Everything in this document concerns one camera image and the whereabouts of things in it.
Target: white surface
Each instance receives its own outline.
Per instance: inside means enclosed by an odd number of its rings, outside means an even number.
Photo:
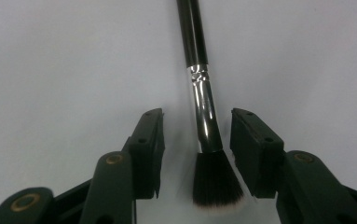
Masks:
[[[219,125],[255,112],[285,150],[357,189],[357,1],[200,1]],[[0,203],[91,178],[145,111],[162,107],[158,200],[138,223],[279,223],[275,201],[213,217],[190,202],[196,138],[175,0],[0,0]]]

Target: metal ferrule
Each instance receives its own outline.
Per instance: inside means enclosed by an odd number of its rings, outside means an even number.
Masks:
[[[192,77],[195,97],[195,113],[201,153],[223,150],[221,134],[216,122],[213,95],[207,64],[196,64],[187,68]]]

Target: black bristles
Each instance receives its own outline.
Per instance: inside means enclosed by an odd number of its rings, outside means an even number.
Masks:
[[[244,193],[223,150],[198,153],[193,202],[204,208],[217,208],[238,203]]]

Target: stippling brush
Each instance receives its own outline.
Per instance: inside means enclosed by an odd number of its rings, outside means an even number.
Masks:
[[[231,206],[243,198],[222,146],[208,74],[208,59],[198,0],[177,0],[186,67],[192,78],[200,153],[196,161],[193,202],[202,208]]]

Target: black brush handle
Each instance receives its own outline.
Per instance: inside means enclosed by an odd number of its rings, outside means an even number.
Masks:
[[[186,67],[208,64],[198,0],[177,0]]]

